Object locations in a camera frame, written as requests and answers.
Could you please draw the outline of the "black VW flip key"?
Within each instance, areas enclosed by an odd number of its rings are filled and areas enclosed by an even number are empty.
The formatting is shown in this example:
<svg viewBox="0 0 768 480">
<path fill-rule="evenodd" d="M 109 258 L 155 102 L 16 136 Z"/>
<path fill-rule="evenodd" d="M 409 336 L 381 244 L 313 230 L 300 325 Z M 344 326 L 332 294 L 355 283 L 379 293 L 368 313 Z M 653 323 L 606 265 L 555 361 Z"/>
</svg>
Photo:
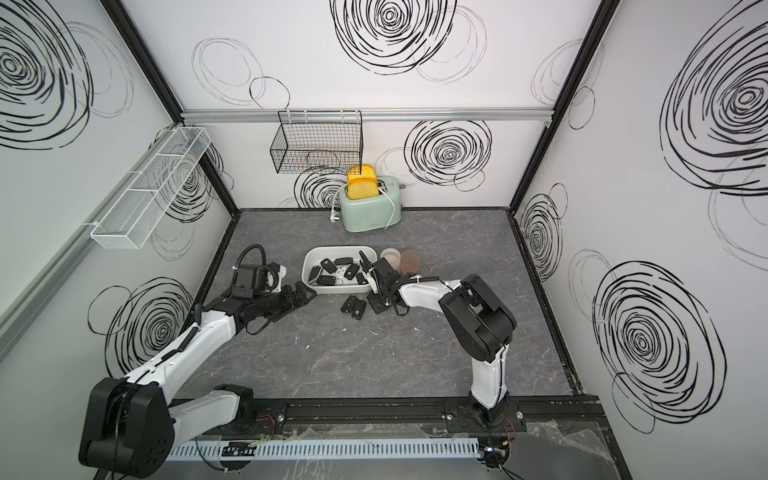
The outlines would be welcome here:
<svg viewBox="0 0 768 480">
<path fill-rule="evenodd" d="M 356 320 L 361 320 L 366 310 L 366 307 L 367 307 L 367 302 L 365 300 L 358 299 L 351 310 L 351 316 Z"/>
</svg>

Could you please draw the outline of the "black key fob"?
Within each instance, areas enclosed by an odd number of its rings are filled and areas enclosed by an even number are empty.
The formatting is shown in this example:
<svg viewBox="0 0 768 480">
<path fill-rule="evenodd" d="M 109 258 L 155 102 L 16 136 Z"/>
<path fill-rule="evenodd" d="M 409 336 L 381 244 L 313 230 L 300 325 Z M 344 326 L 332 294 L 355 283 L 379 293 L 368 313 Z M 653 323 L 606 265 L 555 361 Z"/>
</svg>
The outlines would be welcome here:
<svg viewBox="0 0 768 480">
<path fill-rule="evenodd" d="M 353 264 L 350 264 L 346 269 L 344 273 L 344 277 L 347 280 L 354 280 L 357 277 L 359 272 L 360 272 L 360 265 L 353 263 Z"/>
</svg>

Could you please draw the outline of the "white storage box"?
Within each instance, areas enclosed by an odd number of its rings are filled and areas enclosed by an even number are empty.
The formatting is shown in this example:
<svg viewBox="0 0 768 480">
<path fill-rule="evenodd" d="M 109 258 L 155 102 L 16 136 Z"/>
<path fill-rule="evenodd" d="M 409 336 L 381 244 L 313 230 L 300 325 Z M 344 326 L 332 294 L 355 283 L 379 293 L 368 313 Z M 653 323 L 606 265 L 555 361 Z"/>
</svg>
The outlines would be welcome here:
<svg viewBox="0 0 768 480">
<path fill-rule="evenodd" d="M 378 254 L 369 246 L 321 246 L 311 249 L 304 258 L 301 280 L 318 294 L 366 294 L 371 291 L 363 273 L 361 255 L 371 262 Z"/>
</svg>

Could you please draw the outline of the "white car key fob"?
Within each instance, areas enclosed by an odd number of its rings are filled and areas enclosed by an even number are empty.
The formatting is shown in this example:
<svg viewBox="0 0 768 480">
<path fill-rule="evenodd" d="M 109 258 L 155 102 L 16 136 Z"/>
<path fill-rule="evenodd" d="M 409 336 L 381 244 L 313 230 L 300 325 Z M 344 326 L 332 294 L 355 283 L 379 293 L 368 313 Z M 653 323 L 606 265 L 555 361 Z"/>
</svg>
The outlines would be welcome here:
<svg viewBox="0 0 768 480">
<path fill-rule="evenodd" d="M 345 272 L 346 272 L 345 266 L 339 266 L 336 269 L 336 271 L 334 272 L 336 285 L 342 285 L 345 282 Z"/>
</svg>

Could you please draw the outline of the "black key bottom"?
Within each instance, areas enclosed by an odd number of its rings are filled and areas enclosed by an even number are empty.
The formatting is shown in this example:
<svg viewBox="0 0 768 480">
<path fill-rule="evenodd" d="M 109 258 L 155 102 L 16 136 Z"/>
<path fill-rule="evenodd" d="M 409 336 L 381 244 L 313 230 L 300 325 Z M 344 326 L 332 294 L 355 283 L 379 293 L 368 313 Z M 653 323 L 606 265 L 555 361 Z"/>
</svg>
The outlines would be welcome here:
<svg viewBox="0 0 768 480">
<path fill-rule="evenodd" d="M 315 281 L 315 285 L 318 286 L 335 286 L 336 278 L 330 275 L 320 275 Z"/>
</svg>

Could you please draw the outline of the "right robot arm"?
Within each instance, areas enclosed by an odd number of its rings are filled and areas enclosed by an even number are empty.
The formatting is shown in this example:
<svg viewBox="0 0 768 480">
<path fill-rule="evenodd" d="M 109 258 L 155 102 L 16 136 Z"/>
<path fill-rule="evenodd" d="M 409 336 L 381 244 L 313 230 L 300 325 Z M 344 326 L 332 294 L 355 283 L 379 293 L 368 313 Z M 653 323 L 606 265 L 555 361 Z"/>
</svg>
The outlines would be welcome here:
<svg viewBox="0 0 768 480">
<path fill-rule="evenodd" d="M 437 276 L 364 275 L 376 306 L 424 308 L 444 315 L 460 346 L 472 359 L 470 395 L 481 418 L 491 421 L 506 407 L 506 360 L 517 320 L 479 276 L 444 281 Z"/>
</svg>

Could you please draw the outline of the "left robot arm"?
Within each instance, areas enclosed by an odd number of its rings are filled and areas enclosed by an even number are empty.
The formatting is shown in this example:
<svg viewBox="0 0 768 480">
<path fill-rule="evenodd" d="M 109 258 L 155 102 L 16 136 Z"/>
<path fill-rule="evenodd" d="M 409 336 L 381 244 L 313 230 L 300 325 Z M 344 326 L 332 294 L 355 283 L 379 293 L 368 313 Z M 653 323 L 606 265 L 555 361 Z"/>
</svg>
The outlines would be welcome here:
<svg viewBox="0 0 768 480">
<path fill-rule="evenodd" d="M 272 324 L 317 293 L 298 281 L 278 292 L 229 287 L 204 307 L 179 338 L 125 376 L 105 378 L 90 392 L 78 460 L 102 472 L 144 479 L 177 446 L 242 416 L 252 392 L 223 387 L 174 405 L 183 384 L 221 346 L 259 318 Z"/>
</svg>

